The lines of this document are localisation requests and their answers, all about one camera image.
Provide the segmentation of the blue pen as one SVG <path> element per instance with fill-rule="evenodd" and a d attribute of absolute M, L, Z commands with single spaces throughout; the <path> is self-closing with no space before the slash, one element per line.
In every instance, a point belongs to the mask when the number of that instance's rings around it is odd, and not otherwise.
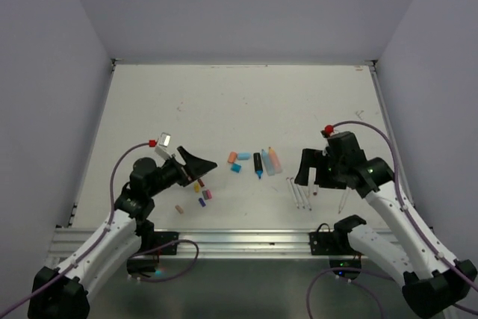
<path fill-rule="evenodd" d="M 305 191 L 302 186 L 298 185 L 297 186 L 300 192 L 300 195 L 302 197 L 303 202 L 305 203 L 305 209 L 308 211 L 312 211 L 310 202 L 308 201 L 308 198 L 305 196 Z"/>

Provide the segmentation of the pink pen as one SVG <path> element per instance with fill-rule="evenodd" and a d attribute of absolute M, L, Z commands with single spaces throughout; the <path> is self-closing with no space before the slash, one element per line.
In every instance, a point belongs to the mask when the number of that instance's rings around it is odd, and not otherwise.
<path fill-rule="evenodd" d="M 296 206 L 297 209 L 300 209 L 300 205 L 299 205 L 299 203 L 298 203 L 296 194 L 295 194 L 295 192 L 294 192 L 293 185 L 291 184 L 291 180 L 289 179 L 289 177 L 286 177 L 286 182 L 287 182 L 287 185 L 288 185 L 288 189 L 289 189 L 289 191 L 290 191 L 290 193 L 291 193 L 291 199 L 293 200 L 294 205 Z"/>

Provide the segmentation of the grey pen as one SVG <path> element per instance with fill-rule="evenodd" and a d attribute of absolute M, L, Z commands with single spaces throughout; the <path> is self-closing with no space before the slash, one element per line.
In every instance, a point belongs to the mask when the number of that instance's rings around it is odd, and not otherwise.
<path fill-rule="evenodd" d="M 303 200 L 302 200 L 302 197 L 301 197 L 301 195 L 300 195 L 300 192 L 299 192 L 298 187 L 297 187 L 295 184 L 292 184 L 292 188 L 293 188 L 293 190 L 294 190 L 294 196 L 295 196 L 297 205 L 298 205 L 300 208 L 305 209 L 305 203 L 304 203 Z"/>

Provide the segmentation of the peach capped pen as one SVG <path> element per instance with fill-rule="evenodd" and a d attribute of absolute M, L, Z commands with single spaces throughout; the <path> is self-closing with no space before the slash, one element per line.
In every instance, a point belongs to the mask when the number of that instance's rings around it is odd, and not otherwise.
<path fill-rule="evenodd" d="M 339 205 L 338 205 L 338 213 L 339 213 L 339 214 L 344 210 L 344 207 L 345 207 L 345 205 L 347 204 L 347 199 L 348 199 L 349 193 L 350 193 L 350 189 L 349 189 L 349 188 L 347 188 L 347 189 L 342 193 L 341 200 L 340 200 Z"/>

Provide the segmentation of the orange highlighter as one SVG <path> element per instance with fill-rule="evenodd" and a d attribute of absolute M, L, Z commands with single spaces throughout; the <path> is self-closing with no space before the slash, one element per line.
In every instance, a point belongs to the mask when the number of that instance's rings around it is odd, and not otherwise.
<path fill-rule="evenodd" d="M 269 155 L 269 158 L 270 158 L 270 162 L 273 165 L 274 172 L 276 174 L 282 173 L 282 165 L 279 161 L 279 157 L 278 157 L 276 151 L 272 147 L 269 147 L 268 155 Z"/>

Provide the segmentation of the peach pen cap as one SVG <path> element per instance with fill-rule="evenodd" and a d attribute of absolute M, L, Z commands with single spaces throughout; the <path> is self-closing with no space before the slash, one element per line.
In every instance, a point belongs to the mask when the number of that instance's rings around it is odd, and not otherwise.
<path fill-rule="evenodd" d="M 180 213 L 180 214 L 183 214 L 183 213 L 184 213 L 184 210 L 183 210 L 183 208 L 182 208 L 180 205 L 176 205 L 175 208 L 176 208 L 176 210 L 177 210 L 178 213 Z"/>

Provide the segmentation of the light blue highlighter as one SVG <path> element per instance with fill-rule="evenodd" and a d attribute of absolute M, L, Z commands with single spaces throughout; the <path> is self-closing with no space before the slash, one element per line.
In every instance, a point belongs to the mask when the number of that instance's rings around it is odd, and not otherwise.
<path fill-rule="evenodd" d="M 275 175 L 275 169 L 274 166 L 272 165 L 272 161 L 270 159 L 268 151 L 265 149 L 261 150 L 261 158 L 264 163 L 264 167 L 266 170 L 266 173 L 268 176 L 274 176 Z"/>

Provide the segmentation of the black blue highlighter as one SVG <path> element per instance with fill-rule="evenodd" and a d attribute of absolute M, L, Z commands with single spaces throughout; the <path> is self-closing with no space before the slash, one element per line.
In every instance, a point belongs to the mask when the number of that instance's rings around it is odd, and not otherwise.
<path fill-rule="evenodd" d="M 263 175 L 263 166 L 262 166 L 262 159 L 261 159 L 261 153 L 260 152 L 254 152 L 253 153 L 253 163 L 254 163 L 254 171 L 255 174 L 259 179 L 261 179 Z"/>

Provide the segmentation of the orange highlighter cap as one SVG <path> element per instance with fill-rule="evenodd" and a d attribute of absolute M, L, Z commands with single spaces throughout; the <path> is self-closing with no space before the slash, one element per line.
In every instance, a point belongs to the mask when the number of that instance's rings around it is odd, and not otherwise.
<path fill-rule="evenodd" d="M 233 164 L 237 159 L 238 154 L 236 152 L 230 152 L 228 157 L 228 162 Z"/>

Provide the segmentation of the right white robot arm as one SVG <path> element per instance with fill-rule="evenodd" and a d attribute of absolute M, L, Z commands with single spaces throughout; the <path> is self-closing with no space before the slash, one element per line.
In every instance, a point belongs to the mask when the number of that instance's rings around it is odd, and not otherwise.
<path fill-rule="evenodd" d="M 419 318 L 432 318 L 463 300 L 477 277 L 474 264 L 458 260 L 439 241 L 409 200 L 401 197 L 394 171 L 382 158 L 367 158 L 352 132 L 324 137 L 325 149 L 302 151 L 295 184 L 306 185 L 314 168 L 318 187 L 354 190 L 387 224 L 397 243 L 384 239 L 356 214 L 310 239 L 343 254 L 368 257 L 399 285 Z"/>

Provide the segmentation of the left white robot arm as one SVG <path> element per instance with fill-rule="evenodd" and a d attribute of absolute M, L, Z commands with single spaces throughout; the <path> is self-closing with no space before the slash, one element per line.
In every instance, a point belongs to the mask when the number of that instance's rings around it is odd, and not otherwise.
<path fill-rule="evenodd" d="M 29 318 L 87 318 L 100 288 L 133 255 L 150 254 L 154 225 L 148 216 L 154 196 L 173 185 L 183 188 L 217 168 L 217 163 L 178 147 L 183 161 L 162 154 L 162 165 L 149 157 L 136 160 L 102 225 L 56 268 L 43 267 L 34 277 Z"/>

